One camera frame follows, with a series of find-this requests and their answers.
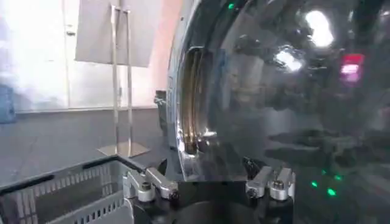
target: white wall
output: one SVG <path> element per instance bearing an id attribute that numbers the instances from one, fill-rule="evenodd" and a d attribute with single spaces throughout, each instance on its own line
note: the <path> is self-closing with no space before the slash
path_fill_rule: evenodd
<path id="1" fill-rule="evenodd" d="M 112 106 L 112 67 L 74 61 L 77 36 L 65 35 L 77 35 L 79 1 L 86 0 L 0 0 L 0 83 L 15 90 L 19 112 Z M 177 7 L 171 6 L 171 13 L 165 5 L 162 17 L 156 15 L 158 47 L 149 67 L 132 68 L 134 107 L 155 107 L 155 90 L 165 88 L 164 64 L 177 19 Z M 122 106 L 127 102 L 126 69 L 118 68 Z"/>

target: metal clamp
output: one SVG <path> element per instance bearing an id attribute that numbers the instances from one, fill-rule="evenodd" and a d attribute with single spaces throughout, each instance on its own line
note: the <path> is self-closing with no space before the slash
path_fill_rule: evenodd
<path id="1" fill-rule="evenodd" d="M 154 167 L 147 168 L 145 174 L 146 178 L 160 190 L 162 198 L 172 199 L 177 197 L 179 187 L 176 182 L 169 181 Z"/>
<path id="2" fill-rule="evenodd" d="M 261 198 L 268 187 L 269 195 L 274 200 L 284 201 L 288 197 L 294 199 L 295 179 L 295 173 L 289 168 L 274 170 L 264 166 L 253 180 L 246 183 L 246 192 L 252 198 Z"/>
<path id="3" fill-rule="evenodd" d="M 269 182 L 269 195 L 271 198 L 284 201 L 289 196 L 294 199 L 295 173 L 289 168 L 282 168 L 274 180 Z"/>
<path id="4" fill-rule="evenodd" d="M 129 169 L 127 177 L 123 178 L 123 193 L 125 198 L 138 197 L 139 201 L 149 202 L 155 198 L 155 188 L 147 182 L 136 170 Z"/>
<path id="5" fill-rule="evenodd" d="M 246 192 L 253 198 L 264 196 L 264 190 L 272 173 L 272 167 L 264 166 L 253 180 L 245 184 Z"/>

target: plastic crate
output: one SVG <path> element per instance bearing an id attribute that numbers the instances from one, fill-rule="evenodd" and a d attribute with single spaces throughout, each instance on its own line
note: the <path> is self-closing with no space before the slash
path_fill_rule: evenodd
<path id="1" fill-rule="evenodd" d="M 8 86 L 0 85 L 0 124 L 16 121 L 13 106 L 13 91 Z"/>
<path id="2" fill-rule="evenodd" d="M 130 159 L 110 156 L 0 188 L 1 224 L 128 223 L 122 191 Z"/>

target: curved glass surface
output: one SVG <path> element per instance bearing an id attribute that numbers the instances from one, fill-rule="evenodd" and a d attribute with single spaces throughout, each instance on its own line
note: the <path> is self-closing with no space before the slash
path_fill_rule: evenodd
<path id="1" fill-rule="evenodd" d="M 292 167 L 306 223 L 388 222 L 389 28 L 385 1 L 202 2 L 177 78 L 186 179 L 241 180 L 249 157 Z"/>

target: wall baseboard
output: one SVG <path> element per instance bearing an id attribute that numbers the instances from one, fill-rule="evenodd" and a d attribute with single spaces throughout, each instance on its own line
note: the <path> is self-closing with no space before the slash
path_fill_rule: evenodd
<path id="1" fill-rule="evenodd" d="M 94 107 L 94 108 L 69 108 L 64 110 L 20 110 L 16 111 L 16 114 L 31 114 L 31 113 L 63 113 L 63 112 L 82 112 L 82 111 L 99 111 L 99 110 L 112 110 L 111 107 Z M 142 107 L 133 107 L 133 110 L 143 110 L 143 109 L 157 109 L 156 105 L 153 106 L 142 106 Z M 125 111 L 127 108 L 120 108 L 120 111 Z"/>

